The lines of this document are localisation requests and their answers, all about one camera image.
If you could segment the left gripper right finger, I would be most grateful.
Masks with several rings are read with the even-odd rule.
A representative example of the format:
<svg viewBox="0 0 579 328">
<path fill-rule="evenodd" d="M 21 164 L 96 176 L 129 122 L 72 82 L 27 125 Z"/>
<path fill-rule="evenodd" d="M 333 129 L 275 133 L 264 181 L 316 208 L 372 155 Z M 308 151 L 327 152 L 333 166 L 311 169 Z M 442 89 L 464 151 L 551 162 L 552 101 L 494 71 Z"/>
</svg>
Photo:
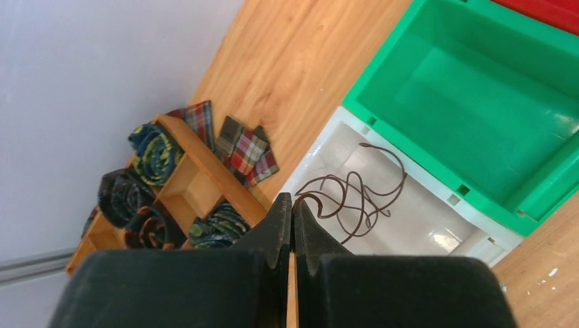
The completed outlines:
<svg viewBox="0 0 579 328">
<path fill-rule="evenodd" d="M 299 327 L 515 327 L 499 281 L 461 256 L 349 252 L 304 200 L 292 209 Z"/>
</svg>

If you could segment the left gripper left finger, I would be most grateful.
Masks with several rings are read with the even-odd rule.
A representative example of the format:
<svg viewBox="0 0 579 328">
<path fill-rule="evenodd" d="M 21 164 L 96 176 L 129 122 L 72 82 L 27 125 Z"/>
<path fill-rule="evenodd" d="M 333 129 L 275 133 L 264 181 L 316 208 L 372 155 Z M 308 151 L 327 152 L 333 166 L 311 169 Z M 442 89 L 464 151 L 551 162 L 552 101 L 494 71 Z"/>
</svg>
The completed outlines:
<svg viewBox="0 0 579 328">
<path fill-rule="evenodd" d="M 229 248 L 107 250 L 85 259 L 50 327 L 284 327 L 292 199 Z"/>
</svg>

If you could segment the rolled green cloth top right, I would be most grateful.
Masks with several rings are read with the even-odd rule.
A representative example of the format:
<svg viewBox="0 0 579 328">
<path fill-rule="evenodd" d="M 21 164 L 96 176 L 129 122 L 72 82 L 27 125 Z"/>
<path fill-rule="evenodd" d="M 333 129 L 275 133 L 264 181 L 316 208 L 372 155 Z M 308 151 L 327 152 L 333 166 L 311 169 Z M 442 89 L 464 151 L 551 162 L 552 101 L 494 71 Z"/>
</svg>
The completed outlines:
<svg viewBox="0 0 579 328">
<path fill-rule="evenodd" d="M 205 218 L 196 218 L 188 232 L 193 249 L 228 248 L 251 230 L 251 226 L 229 203 L 219 204 Z"/>
</svg>

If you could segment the rolled green cloth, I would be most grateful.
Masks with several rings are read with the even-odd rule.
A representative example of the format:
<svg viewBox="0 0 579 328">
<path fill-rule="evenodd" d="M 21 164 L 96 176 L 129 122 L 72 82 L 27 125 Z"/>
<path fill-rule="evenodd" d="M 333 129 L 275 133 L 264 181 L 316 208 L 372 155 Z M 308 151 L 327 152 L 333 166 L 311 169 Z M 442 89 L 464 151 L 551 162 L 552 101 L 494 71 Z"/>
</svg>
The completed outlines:
<svg viewBox="0 0 579 328">
<path fill-rule="evenodd" d="M 128 141 L 135 151 L 132 166 L 142 181 L 162 187 L 177 167 L 184 152 L 169 132 L 159 124 L 142 124 Z"/>
<path fill-rule="evenodd" d="M 219 204 L 205 218 L 196 218 L 188 232 L 193 249 L 228 248 L 251 230 L 251 226 L 229 203 Z"/>
</svg>

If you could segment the white plastic bin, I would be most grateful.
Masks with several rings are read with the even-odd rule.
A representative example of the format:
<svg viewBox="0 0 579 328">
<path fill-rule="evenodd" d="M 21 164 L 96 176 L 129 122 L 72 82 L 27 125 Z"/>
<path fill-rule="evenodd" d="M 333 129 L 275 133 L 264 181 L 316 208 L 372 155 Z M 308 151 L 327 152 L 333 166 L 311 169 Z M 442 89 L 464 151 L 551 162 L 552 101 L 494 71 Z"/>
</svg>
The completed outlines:
<svg viewBox="0 0 579 328">
<path fill-rule="evenodd" d="M 337 108 L 283 191 L 354 254 L 469 256 L 489 266 L 523 240 L 471 206 L 347 109 Z"/>
</svg>

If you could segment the rolled dark cloth top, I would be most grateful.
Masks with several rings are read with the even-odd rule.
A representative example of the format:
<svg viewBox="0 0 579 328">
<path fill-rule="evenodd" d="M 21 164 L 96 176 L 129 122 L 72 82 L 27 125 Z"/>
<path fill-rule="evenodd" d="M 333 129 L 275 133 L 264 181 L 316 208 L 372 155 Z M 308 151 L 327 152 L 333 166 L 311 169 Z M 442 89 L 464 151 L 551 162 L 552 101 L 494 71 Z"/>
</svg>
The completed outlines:
<svg viewBox="0 0 579 328">
<path fill-rule="evenodd" d="M 175 219 L 155 206 L 141 207 L 124 232 L 128 249 L 179 249 L 186 239 Z"/>
</svg>

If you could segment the rolled dark cloth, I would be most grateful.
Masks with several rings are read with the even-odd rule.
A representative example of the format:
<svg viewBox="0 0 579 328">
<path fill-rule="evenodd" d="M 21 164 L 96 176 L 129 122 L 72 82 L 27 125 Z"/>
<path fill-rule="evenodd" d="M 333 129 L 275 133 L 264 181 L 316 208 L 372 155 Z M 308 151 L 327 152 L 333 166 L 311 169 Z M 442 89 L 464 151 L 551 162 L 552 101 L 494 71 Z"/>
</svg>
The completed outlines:
<svg viewBox="0 0 579 328">
<path fill-rule="evenodd" d="M 137 211 L 153 204 L 156 195 L 134 169 L 117 169 L 102 176 L 98 207 L 115 228 L 125 228 Z"/>
<path fill-rule="evenodd" d="M 124 232 L 128 249 L 179 249 L 186 239 L 175 219 L 155 206 L 141 207 Z"/>
</svg>

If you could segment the wooden compartment tray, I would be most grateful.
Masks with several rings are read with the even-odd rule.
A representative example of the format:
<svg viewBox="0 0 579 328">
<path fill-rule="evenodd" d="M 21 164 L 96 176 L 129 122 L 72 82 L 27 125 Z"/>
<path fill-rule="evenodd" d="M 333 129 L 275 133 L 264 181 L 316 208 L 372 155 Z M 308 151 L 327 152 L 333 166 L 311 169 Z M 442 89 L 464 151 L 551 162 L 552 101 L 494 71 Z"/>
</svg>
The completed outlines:
<svg viewBox="0 0 579 328">
<path fill-rule="evenodd" d="M 251 227 L 266 216 L 267 208 L 242 186 L 184 121 L 158 114 L 153 123 L 165 128 L 184 151 L 164 186 L 153 189 L 154 205 L 173 218 L 184 234 L 188 234 L 194 220 L 207 217 L 223 201 L 229 202 Z M 98 212 L 65 267 L 67 276 L 72 276 L 86 257 L 96 251 L 126 248 L 125 233 Z"/>
</svg>

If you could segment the plaid cloth under tray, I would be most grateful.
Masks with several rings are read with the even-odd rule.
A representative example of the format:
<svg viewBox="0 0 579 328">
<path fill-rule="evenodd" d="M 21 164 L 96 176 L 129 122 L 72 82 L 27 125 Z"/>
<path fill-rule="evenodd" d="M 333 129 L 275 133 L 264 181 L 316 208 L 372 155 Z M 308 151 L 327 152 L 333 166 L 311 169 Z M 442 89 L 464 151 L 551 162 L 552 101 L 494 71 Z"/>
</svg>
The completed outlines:
<svg viewBox="0 0 579 328">
<path fill-rule="evenodd" d="M 279 168 L 264 129 L 248 128 L 229 116 L 223 120 L 220 128 L 215 128 L 212 103 L 209 100 L 164 115 L 184 121 L 249 192 L 259 182 L 278 172 Z M 124 169 L 134 169 L 134 157 L 133 150 Z M 97 204 L 85 224 L 84 234 L 98 212 L 101 211 Z"/>
</svg>

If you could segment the rolled dark cloth middle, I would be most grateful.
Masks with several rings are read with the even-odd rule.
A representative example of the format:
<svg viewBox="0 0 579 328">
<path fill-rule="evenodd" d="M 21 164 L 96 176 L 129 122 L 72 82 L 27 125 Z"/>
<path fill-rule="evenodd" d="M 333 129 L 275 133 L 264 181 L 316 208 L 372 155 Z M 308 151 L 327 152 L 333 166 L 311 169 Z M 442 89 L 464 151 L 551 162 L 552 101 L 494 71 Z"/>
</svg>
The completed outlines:
<svg viewBox="0 0 579 328">
<path fill-rule="evenodd" d="M 98 207 L 115 228 L 125 228 L 137 211 L 153 204 L 156 195 L 134 169 L 117 169 L 102 176 Z"/>
</svg>

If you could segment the rolled green cloth bottom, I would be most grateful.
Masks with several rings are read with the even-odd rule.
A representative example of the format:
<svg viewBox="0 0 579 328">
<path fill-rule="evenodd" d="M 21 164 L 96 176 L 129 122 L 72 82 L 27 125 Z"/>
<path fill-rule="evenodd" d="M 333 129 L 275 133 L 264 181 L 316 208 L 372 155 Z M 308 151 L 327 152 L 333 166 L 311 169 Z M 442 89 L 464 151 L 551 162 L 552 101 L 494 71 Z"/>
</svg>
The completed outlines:
<svg viewBox="0 0 579 328">
<path fill-rule="evenodd" d="M 135 151 L 132 166 L 142 181 L 162 187 L 177 167 L 184 152 L 169 132 L 159 124 L 142 124 L 128 141 Z"/>
</svg>

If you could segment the green plastic bin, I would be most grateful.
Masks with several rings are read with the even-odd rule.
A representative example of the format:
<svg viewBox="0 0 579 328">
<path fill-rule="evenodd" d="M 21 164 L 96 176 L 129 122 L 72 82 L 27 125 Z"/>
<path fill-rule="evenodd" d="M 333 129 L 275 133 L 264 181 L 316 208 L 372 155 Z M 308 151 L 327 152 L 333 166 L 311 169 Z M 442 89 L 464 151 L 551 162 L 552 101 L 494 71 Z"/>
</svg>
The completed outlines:
<svg viewBox="0 0 579 328">
<path fill-rule="evenodd" d="M 522 236 L 578 190 L 578 37 L 493 1 L 413 1 L 343 106 Z"/>
</svg>

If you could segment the red plastic bin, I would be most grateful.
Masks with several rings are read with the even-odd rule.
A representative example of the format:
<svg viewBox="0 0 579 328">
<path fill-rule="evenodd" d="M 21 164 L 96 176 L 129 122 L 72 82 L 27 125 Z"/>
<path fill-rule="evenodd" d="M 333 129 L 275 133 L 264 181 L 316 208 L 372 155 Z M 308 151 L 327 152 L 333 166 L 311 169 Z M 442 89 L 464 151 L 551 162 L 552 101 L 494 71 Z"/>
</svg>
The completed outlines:
<svg viewBox="0 0 579 328">
<path fill-rule="evenodd" d="M 510 10 L 578 35 L 578 0 L 494 0 Z"/>
</svg>

